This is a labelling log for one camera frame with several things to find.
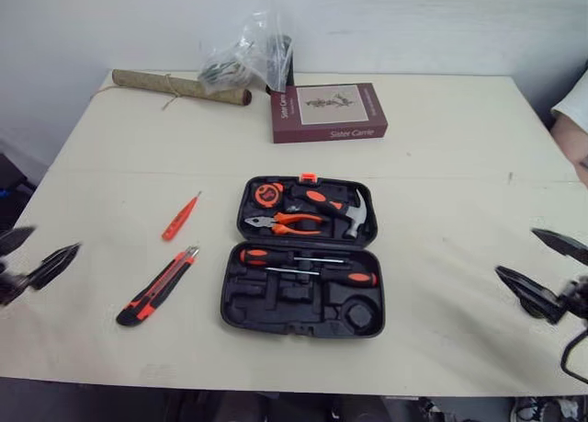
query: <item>white table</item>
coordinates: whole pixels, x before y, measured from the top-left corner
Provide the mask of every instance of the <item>white table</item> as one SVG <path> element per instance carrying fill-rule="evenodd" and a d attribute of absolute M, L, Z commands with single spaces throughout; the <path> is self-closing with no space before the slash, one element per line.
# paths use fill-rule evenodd
<path fill-rule="evenodd" d="M 183 74 L 194 77 L 194 74 Z M 539 226 L 588 242 L 588 191 L 508 77 L 299 74 L 299 84 L 373 82 L 384 139 L 272 144 L 268 96 L 246 108 L 114 89 L 94 97 L 20 219 L 38 230 L 10 258 L 34 268 L 82 241 L 41 292 L 0 312 L 0 375 L 237 390 L 400 395 L 583 393 L 560 372 L 582 329 L 522 313 L 493 272 L 558 290 L 582 266 L 543 246 Z M 383 333 L 320 340 L 235 329 L 221 284 L 247 179 L 346 178 L 372 191 Z M 202 190 L 169 244 L 159 235 Z M 120 308 L 190 244 L 198 263 L 144 324 Z M 588 350 L 575 354 L 586 364 Z"/>

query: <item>book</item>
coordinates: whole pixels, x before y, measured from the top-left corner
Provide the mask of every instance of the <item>book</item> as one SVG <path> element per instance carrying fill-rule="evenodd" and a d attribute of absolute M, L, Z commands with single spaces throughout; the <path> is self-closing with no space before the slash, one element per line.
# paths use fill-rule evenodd
<path fill-rule="evenodd" d="M 274 143 L 383 137 L 388 128 L 374 86 L 286 86 L 272 93 Z"/>

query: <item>tool kit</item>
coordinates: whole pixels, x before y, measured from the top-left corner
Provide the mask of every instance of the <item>tool kit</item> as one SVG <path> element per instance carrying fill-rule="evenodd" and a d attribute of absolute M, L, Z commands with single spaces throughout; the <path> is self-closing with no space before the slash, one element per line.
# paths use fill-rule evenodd
<path fill-rule="evenodd" d="M 373 337 L 384 327 L 378 234 L 361 183 L 254 177 L 245 186 L 220 313 L 230 325 L 278 334 Z"/>

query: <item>person's arm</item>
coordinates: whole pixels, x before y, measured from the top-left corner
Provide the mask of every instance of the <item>person's arm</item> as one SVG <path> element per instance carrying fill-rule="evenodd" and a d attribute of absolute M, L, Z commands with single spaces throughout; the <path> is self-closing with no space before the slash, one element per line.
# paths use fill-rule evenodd
<path fill-rule="evenodd" d="M 553 140 L 588 188 L 588 73 L 552 111 L 557 117 Z"/>

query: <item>hammer head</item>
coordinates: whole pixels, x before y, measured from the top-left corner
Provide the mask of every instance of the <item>hammer head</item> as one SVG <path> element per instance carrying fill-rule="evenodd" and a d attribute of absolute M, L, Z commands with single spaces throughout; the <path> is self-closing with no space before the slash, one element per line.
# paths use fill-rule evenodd
<path fill-rule="evenodd" d="M 345 216 L 351 220 L 351 226 L 345 231 L 345 236 L 349 238 L 357 238 L 357 229 L 366 222 L 368 216 L 366 201 L 359 190 L 356 189 L 356 192 L 359 197 L 359 206 L 349 206 L 345 213 Z"/>

